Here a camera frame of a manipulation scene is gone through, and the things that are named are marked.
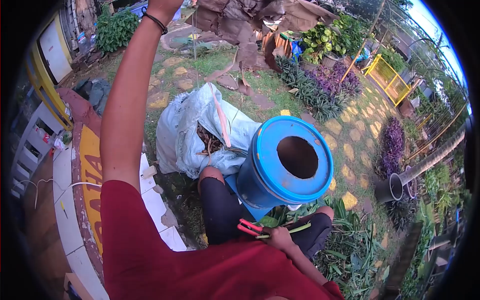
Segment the white door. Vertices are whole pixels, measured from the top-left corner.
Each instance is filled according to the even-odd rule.
[[[72,68],[61,49],[59,35],[55,28],[55,20],[48,25],[40,36],[40,47],[53,77],[55,77],[57,82],[60,82],[70,73]]]

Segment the sky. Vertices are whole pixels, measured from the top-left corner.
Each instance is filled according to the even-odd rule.
[[[453,71],[457,74],[458,78],[461,82],[465,85],[466,79],[463,75],[462,67],[458,58],[456,57],[455,51],[453,50],[453,46],[449,43],[448,37],[446,36],[445,32],[442,30],[442,27],[436,21],[435,17],[429,11],[429,9],[422,3],[421,0],[410,0],[413,3],[413,7],[408,11],[410,16],[427,32],[429,36],[432,38],[438,39],[440,37],[440,33],[444,33],[442,45],[449,45],[450,48],[443,47],[442,51],[448,60],[448,62],[452,65]]]

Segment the person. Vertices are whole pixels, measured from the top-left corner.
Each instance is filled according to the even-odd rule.
[[[168,24],[182,0],[149,0],[147,14]],[[105,289],[117,299],[343,299],[310,262],[331,229],[321,207],[308,229],[264,228],[263,241],[241,236],[241,210],[221,173],[199,179],[207,249],[174,252],[161,239],[139,193],[148,83],[162,29],[144,16],[124,53],[103,114],[100,155]]]

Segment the red pruning shears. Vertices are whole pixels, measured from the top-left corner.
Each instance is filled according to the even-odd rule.
[[[254,230],[258,231],[258,232],[255,232],[253,230],[248,229],[247,226],[250,227],[251,229],[254,229]],[[240,229],[241,231],[246,232],[246,233],[248,233],[250,235],[253,235],[253,236],[261,235],[261,232],[263,230],[263,228],[261,226],[256,226],[256,225],[250,223],[249,221],[247,221],[245,219],[240,219],[240,223],[237,225],[237,228]]]

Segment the barrel lid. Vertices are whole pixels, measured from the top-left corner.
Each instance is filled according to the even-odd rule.
[[[333,177],[327,143],[312,125],[295,117],[263,123],[253,138],[252,156],[265,185],[293,204],[318,199]]]

